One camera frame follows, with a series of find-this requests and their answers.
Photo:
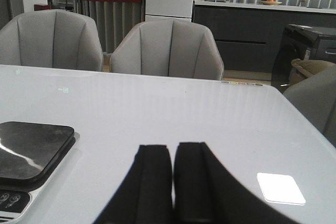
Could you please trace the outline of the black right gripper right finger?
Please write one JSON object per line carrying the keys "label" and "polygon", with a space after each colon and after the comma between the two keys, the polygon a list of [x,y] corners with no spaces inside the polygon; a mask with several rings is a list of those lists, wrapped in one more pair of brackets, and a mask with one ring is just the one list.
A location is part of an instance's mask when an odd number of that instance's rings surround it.
{"label": "black right gripper right finger", "polygon": [[176,223],[294,223],[245,188],[206,143],[180,143],[174,161]]}

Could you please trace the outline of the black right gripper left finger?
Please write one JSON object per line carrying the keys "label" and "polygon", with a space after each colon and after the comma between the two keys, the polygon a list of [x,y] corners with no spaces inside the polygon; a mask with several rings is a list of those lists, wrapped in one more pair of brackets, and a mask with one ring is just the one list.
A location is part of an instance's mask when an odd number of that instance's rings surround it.
{"label": "black right gripper left finger", "polygon": [[95,223],[171,223],[172,164],[165,145],[140,145]]}

